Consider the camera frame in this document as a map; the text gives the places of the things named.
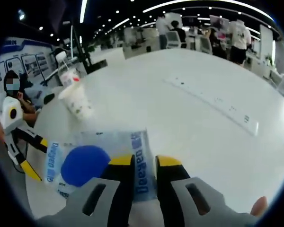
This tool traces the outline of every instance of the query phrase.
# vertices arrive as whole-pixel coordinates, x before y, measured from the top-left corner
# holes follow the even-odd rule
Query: outlet
[[[201,86],[197,86],[195,83],[187,82],[181,78],[169,78],[164,82],[173,85],[181,90],[195,96],[204,103],[207,103],[212,108],[216,109],[227,118],[232,120],[235,124],[242,127],[248,133],[253,136],[257,136],[259,123],[248,114],[240,111],[235,105],[229,104],[225,98],[214,97],[206,92]]]

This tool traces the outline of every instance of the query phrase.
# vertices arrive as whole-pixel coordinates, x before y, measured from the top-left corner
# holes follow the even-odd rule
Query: plastic cup
[[[80,121],[89,119],[93,110],[90,101],[85,94],[81,82],[76,82],[65,88],[58,96],[66,108]]]

